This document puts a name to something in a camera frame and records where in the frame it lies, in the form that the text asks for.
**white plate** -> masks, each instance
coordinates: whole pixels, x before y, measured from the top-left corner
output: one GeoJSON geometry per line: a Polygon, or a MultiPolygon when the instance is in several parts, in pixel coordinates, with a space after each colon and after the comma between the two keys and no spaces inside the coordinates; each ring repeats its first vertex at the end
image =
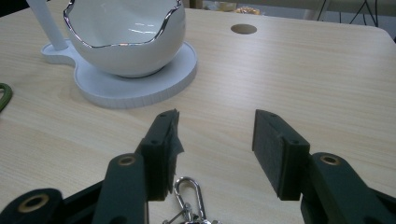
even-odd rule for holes
{"type": "Polygon", "coordinates": [[[56,51],[51,44],[41,50],[49,63],[74,65],[75,81],[82,95],[93,104],[107,108],[135,108],[153,105],[183,91],[192,83],[198,62],[194,48],[184,42],[175,58],[148,77],[126,78],[105,73],[75,50],[70,40],[67,49],[56,51]]]}

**wooden table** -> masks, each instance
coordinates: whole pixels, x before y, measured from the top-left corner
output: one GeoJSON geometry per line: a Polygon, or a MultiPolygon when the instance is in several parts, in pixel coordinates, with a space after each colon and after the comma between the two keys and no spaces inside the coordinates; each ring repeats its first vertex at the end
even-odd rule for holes
{"type": "MultiPolygon", "coordinates": [[[[67,0],[49,8],[64,29],[67,0]]],[[[371,187],[396,197],[396,46],[373,27],[187,9],[198,73],[173,98],[110,110],[78,92],[74,68],[48,64],[48,43],[27,9],[0,18],[0,82],[14,96],[0,115],[0,208],[40,188],[70,196],[134,152],[156,115],[180,111],[177,176],[202,186],[210,220],[303,223],[281,202],[251,151],[254,112],[277,113],[311,144],[349,161],[371,187]],[[252,35],[231,31],[237,23],[252,35]]],[[[151,223],[179,211],[174,195],[150,203],[151,223]]]]}

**black cable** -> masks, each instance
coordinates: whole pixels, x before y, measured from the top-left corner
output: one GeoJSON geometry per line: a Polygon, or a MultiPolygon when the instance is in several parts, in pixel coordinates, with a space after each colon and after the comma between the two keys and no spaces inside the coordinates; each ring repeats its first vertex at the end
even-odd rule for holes
{"type": "Polygon", "coordinates": [[[323,5],[322,5],[322,8],[320,9],[320,12],[319,12],[317,21],[319,21],[319,18],[320,18],[321,13],[322,13],[322,11],[323,11],[323,9],[324,9],[324,6],[326,5],[326,1],[327,1],[327,0],[324,0],[324,2],[323,2],[323,5]]]}
{"type": "Polygon", "coordinates": [[[367,25],[367,22],[366,22],[366,14],[362,14],[362,15],[363,15],[364,25],[367,25]]]}
{"type": "Polygon", "coordinates": [[[376,27],[379,26],[379,23],[378,23],[378,7],[377,7],[377,5],[378,5],[378,1],[375,0],[375,20],[376,20],[376,27]]]}
{"type": "Polygon", "coordinates": [[[352,21],[350,21],[349,24],[352,24],[352,22],[355,20],[355,18],[359,15],[361,10],[363,9],[364,5],[366,5],[366,1],[364,1],[364,3],[361,5],[361,8],[359,8],[359,11],[355,14],[355,16],[353,17],[352,21]]]}
{"type": "Polygon", "coordinates": [[[367,3],[367,0],[364,0],[364,4],[366,4],[367,9],[369,10],[370,16],[372,17],[372,20],[374,22],[375,27],[378,27],[377,24],[376,24],[376,20],[375,20],[375,18],[373,16],[373,13],[371,11],[371,8],[370,8],[369,4],[367,3]]]}

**silver wavy rim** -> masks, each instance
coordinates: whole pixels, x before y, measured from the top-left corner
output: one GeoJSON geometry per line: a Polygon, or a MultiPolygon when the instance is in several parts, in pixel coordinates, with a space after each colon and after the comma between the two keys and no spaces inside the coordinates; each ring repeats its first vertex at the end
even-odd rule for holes
{"type": "Polygon", "coordinates": [[[73,36],[75,36],[76,39],[78,39],[84,46],[86,46],[88,48],[92,48],[92,49],[107,48],[107,47],[137,46],[137,45],[148,44],[148,43],[156,40],[163,33],[163,31],[165,30],[166,24],[169,22],[169,19],[172,16],[172,14],[174,12],[176,12],[181,7],[181,0],[176,0],[177,5],[175,7],[173,7],[172,9],[170,9],[169,12],[166,14],[165,19],[163,20],[163,24],[161,25],[160,31],[149,41],[142,42],[142,43],[117,43],[117,44],[110,44],[110,45],[103,45],[103,46],[92,46],[92,45],[88,44],[87,42],[85,42],[84,40],[82,40],[81,37],[79,37],[77,35],[77,33],[74,31],[73,26],[70,22],[69,13],[73,9],[75,2],[76,2],[76,0],[70,0],[69,5],[64,10],[64,21],[66,22],[67,28],[70,30],[70,32],[72,32],[73,36]]]}

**white ceramic bowl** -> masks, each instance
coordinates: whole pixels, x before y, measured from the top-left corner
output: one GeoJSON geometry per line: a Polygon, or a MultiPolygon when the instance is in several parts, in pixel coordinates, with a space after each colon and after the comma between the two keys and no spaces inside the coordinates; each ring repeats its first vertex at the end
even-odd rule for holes
{"type": "Polygon", "coordinates": [[[186,30],[181,0],[71,0],[64,21],[87,62],[121,77],[160,70],[177,54],[186,30]]]}

